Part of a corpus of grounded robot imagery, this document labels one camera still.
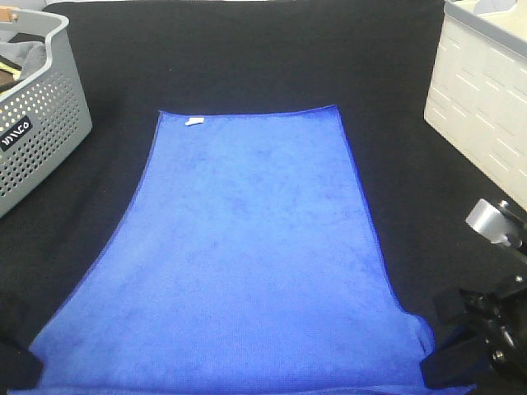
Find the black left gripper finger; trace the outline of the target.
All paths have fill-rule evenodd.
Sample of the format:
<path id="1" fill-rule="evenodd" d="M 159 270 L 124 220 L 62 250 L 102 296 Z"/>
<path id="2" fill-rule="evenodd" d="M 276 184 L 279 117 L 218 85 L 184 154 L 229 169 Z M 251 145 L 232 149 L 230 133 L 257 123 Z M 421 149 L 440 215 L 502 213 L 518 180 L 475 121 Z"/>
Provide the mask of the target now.
<path id="1" fill-rule="evenodd" d="M 15 342 L 1 340 L 1 385 L 26 390 L 40 381 L 43 363 L 32 352 Z"/>

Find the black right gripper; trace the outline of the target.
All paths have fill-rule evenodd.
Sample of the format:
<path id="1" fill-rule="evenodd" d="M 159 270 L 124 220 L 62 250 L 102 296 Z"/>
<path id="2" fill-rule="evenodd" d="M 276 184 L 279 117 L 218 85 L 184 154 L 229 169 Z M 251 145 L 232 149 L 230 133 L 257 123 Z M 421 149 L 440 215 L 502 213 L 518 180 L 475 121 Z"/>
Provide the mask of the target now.
<path id="1" fill-rule="evenodd" d="M 526 263 L 526 219 L 508 202 L 492 204 L 481 198 L 465 222 L 490 244 Z M 460 288 L 449 288 L 436 294 L 433 304 L 441 324 L 466 324 L 464 297 L 474 331 L 456 328 L 420 362 L 424 384 L 432 389 L 469 386 L 489 371 L 490 364 L 503 376 L 525 377 L 526 275 L 510 275 L 488 293 L 463 295 Z"/>

